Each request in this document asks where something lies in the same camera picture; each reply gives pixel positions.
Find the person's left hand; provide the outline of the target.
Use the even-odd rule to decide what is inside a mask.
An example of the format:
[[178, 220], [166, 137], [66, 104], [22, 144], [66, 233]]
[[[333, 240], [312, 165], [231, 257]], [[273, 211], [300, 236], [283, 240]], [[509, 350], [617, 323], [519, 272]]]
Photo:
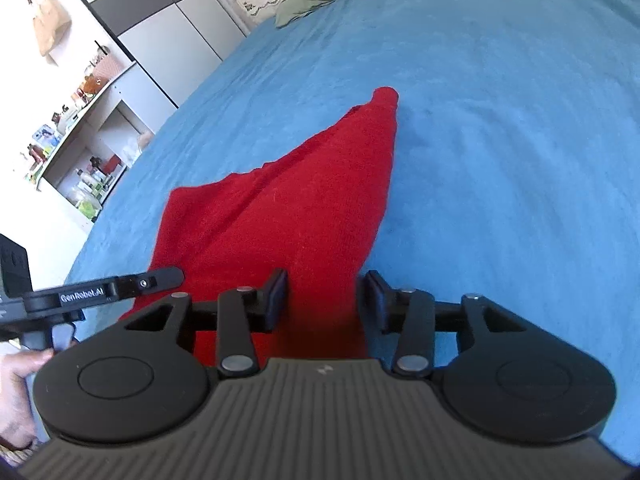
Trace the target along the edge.
[[24, 450], [36, 438], [27, 378], [54, 356], [53, 349], [23, 350], [1, 357], [1, 444], [11, 451]]

